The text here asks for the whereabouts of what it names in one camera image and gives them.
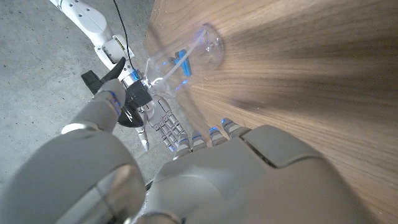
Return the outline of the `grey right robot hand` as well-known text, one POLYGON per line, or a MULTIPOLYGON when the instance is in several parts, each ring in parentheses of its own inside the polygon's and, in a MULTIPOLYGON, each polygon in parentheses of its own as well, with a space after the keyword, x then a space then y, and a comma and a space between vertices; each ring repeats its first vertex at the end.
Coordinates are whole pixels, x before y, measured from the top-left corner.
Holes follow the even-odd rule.
POLYGON ((159 95, 154 95, 152 101, 141 106, 137 111, 143 120, 143 125, 136 128, 136 131, 144 150, 147 152, 150 148, 146 133, 146 124, 149 123, 160 134, 161 141, 166 147, 170 151, 175 151, 179 136, 186 132, 167 101, 159 95))

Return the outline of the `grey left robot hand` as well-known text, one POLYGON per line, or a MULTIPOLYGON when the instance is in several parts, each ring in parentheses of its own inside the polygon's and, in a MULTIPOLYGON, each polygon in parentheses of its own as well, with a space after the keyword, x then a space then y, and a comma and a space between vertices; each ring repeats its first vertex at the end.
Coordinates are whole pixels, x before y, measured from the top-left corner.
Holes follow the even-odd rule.
POLYGON ((112 132, 126 91, 96 94, 13 175, 2 223, 375 223, 371 211, 314 148, 273 126, 229 119, 213 147, 178 142, 150 188, 112 132))

